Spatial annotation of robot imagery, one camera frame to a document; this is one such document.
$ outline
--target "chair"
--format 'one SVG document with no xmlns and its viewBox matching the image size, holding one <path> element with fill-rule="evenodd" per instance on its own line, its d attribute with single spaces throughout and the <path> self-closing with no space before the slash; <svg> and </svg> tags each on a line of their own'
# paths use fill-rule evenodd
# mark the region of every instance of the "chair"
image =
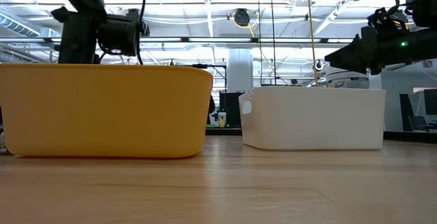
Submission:
<svg viewBox="0 0 437 224">
<path fill-rule="evenodd" d="M 413 129 L 413 131 L 429 132 L 429 126 L 426 123 L 426 120 L 424 117 L 409 116 L 408 119 L 410 120 L 411 128 Z"/>
</svg>

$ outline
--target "wooden table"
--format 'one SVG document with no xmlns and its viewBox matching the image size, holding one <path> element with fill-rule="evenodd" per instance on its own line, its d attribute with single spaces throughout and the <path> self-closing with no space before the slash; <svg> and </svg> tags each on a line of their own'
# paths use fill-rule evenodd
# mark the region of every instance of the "wooden table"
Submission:
<svg viewBox="0 0 437 224">
<path fill-rule="evenodd" d="M 208 137 L 184 160 L 0 156 L 0 223 L 434 224 L 437 145 L 263 152 Z"/>
</svg>

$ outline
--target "yellow bin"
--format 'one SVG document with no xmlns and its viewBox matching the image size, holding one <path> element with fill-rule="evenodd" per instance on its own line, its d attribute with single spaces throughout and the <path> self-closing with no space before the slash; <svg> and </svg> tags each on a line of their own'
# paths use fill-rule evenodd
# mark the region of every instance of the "yellow bin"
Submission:
<svg viewBox="0 0 437 224">
<path fill-rule="evenodd" d="M 193 156 L 211 89 L 195 68 L 0 64 L 6 146 L 19 156 Z"/>
</svg>

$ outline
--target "bin handle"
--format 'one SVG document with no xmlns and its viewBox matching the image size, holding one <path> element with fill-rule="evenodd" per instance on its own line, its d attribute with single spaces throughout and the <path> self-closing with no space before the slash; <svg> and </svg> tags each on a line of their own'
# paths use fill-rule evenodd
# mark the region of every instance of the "bin handle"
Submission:
<svg viewBox="0 0 437 224">
<path fill-rule="evenodd" d="M 240 110 L 243 115 L 252 113 L 252 95 L 253 92 L 249 91 L 239 97 Z"/>
</svg>

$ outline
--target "white bin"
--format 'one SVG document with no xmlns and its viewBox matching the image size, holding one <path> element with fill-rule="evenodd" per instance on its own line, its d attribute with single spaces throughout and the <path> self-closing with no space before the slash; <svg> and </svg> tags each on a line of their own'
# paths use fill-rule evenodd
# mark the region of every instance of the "white bin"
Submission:
<svg viewBox="0 0 437 224">
<path fill-rule="evenodd" d="M 385 91 L 260 87 L 240 97 L 245 144 L 261 150 L 379 150 Z"/>
</svg>

